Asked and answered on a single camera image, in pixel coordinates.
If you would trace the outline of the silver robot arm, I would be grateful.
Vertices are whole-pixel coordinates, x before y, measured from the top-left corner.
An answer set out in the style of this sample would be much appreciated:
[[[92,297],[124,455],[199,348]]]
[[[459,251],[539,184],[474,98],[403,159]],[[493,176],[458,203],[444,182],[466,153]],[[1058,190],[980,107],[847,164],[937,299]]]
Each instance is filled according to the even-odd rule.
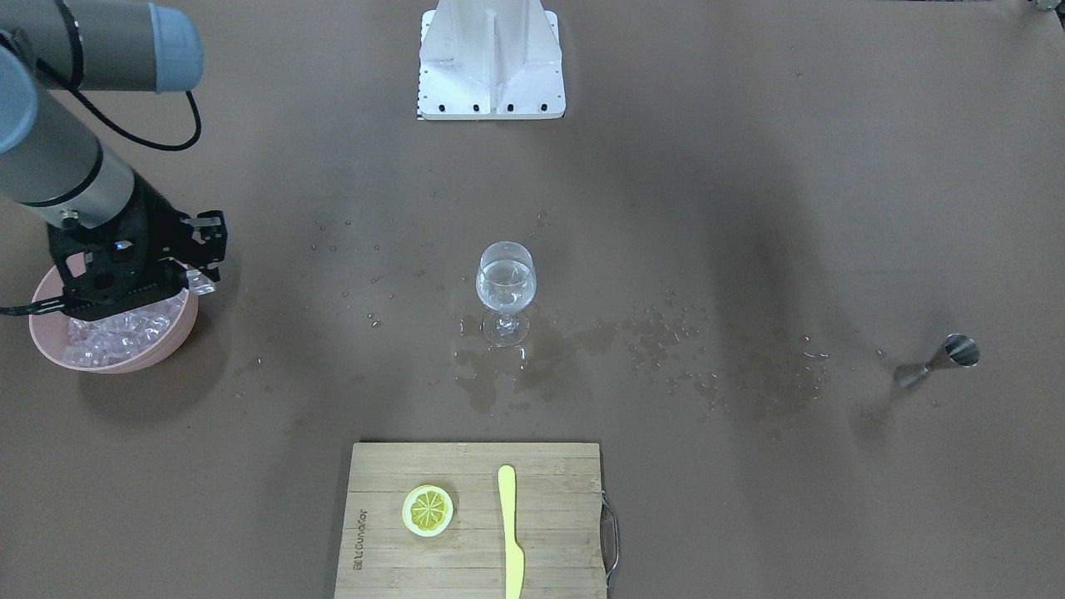
[[[184,92],[203,77],[203,42],[179,9],[133,1],[2,4],[2,198],[45,221],[58,272],[87,255],[92,290],[217,284],[218,211],[171,207],[56,99],[87,92]]]

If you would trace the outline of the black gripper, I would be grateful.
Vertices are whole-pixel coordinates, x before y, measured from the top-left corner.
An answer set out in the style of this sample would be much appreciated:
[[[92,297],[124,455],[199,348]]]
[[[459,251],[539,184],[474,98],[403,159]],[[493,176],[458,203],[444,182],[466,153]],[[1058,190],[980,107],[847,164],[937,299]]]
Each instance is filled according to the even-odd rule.
[[[201,270],[220,284],[227,225],[220,210],[187,215],[176,209],[137,176],[130,200],[117,216],[94,228],[83,217],[62,217],[58,226],[48,227],[48,245],[63,281],[94,268],[140,270],[171,263],[186,271]]]

